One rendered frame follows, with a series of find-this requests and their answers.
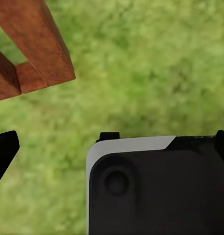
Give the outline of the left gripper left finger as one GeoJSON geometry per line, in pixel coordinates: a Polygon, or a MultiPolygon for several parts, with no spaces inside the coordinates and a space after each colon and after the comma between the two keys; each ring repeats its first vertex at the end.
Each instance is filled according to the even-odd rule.
{"type": "Polygon", "coordinates": [[[15,130],[0,134],[0,180],[20,149],[15,130]]]}

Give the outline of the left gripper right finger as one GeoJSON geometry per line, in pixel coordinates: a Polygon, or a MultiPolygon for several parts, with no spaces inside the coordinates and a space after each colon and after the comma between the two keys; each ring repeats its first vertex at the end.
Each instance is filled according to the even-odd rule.
{"type": "Polygon", "coordinates": [[[219,130],[216,134],[214,148],[224,161],[224,131],[219,130]]]}

